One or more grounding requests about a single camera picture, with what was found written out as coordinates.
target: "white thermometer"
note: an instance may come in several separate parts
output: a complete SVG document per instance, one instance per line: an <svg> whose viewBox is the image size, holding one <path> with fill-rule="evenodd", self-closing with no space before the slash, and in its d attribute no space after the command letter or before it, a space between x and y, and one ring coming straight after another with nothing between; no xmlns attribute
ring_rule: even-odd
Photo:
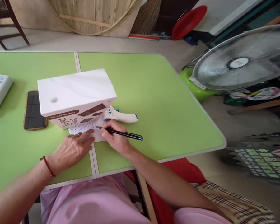
<svg viewBox="0 0 280 224"><path fill-rule="evenodd" d="M103 114L103 120L115 120L121 121L127 124L135 123L138 121L138 117L136 114L124 114L120 113L119 110L115 110L112 106L110 106Z"/></svg>

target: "plaid fabric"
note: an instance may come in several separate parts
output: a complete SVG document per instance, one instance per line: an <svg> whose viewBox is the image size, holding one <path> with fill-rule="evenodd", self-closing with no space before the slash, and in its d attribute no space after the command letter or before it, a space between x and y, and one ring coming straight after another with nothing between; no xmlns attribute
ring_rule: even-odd
<svg viewBox="0 0 280 224"><path fill-rule="evenodd" d="M197 189L215 203L234 223L277 223L272 211L268 208L228 191L210 181L204 182Z"/></svg>

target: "pink shirt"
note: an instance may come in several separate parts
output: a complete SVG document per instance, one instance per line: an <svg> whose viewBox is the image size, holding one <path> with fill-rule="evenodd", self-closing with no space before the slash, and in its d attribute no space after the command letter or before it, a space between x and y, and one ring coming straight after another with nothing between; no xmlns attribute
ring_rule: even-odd
<svg viewBox="0 0 280 224"><path fill-rule="evenodd" d="M50 206L42 204L43 223L151 223L112 176L64 186L56 195ZM41 200L48 202L48 194L42 193ZM230 224L218 214L200 208L177 210L175 223Z"/></svg>

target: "hand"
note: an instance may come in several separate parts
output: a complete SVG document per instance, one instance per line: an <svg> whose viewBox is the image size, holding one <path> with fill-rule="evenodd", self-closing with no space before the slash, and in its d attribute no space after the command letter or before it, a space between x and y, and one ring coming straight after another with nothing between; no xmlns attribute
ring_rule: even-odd
<svg viewBox="0 0 280 224"><path fill-rule="evenodd" d="M60 146L46 157L54 175L76 165L92 149L94 137L87 139L92 133L94 130L89 129L84 133L79 132L80 136L75 134L65 137Z"/></svg>
<svg viewBox="0 0 280 224"><path fill-rule="evenodd" d="M125 129L125 127L119 125L114 120L108 121L102 127L103 128L101 129L101 131L104 139L108 141L108 143L113 149L119 152L122 156L127 157L134 148L130 144L128 137L118 135L118 134L110 134L106 129L104 129L104 128L110 128L115 131L126 132L127 130Z"/></svg>

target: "red chair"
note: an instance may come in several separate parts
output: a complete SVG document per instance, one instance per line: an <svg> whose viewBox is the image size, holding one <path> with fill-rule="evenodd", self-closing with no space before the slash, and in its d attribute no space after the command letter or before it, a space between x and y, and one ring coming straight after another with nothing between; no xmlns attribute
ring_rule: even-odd
<svg viewBox="0 0 280 224"><path fill-rule="evenodd" d="M186 158L165 162L162 163L162 165L175 172L188 183L202 184L206 181L201 170L194 164L190 163ZM124 172L124 174L136 184L134 175L131 171ZM147 187L158 223L174 223L174 212L171 207L164 202L148 184Z"/></svg>

